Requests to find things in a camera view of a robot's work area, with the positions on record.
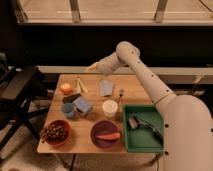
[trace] green plastic bin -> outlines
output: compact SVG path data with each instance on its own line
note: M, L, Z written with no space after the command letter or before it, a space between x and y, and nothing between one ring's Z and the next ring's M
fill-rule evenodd
M125 148L128 152L162 153L163 145L155 138L150 129L132 129L129 118L137 115L151 123L163 135L163 119L153 105L124 105L123 133Z

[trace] carrot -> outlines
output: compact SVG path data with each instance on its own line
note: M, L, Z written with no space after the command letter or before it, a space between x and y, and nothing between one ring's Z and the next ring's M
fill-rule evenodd
M119 132L96 135L96 138L101 139L101 140L117 140L120 137L121 137L121 134Z

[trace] metal tool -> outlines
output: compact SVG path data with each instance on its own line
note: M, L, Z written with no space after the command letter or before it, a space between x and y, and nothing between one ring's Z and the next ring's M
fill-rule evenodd
M129 124L130 124L132 129L137 129L137 128L150 129L152 131L152 133L154 134L154 136L158 139L158 141L161 144L163 144L162 134L151 123L144 121L143 119L139 118L136 115L133 115L132 117L129 118Z

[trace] plastic cup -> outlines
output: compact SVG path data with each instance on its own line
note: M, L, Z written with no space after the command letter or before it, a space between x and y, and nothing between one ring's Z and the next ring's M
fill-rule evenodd
M73 118L75 115L75 105L73 103L64 103L61 107L61 111L67 118Z
M118 111L118 103L114 100L106 100L102 105L104 115L107 118L114 118Z

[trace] cable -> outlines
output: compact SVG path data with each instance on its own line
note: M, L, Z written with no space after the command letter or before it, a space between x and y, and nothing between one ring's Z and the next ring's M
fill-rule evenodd
M206 3L204 3L202 0L198 0L209 12L213 12L211 8L208 7Z
M156 157L156 162L157 162L157 169L156 169L156 171L159 171L159 160L158 160L158 155L155 154L155 157Z

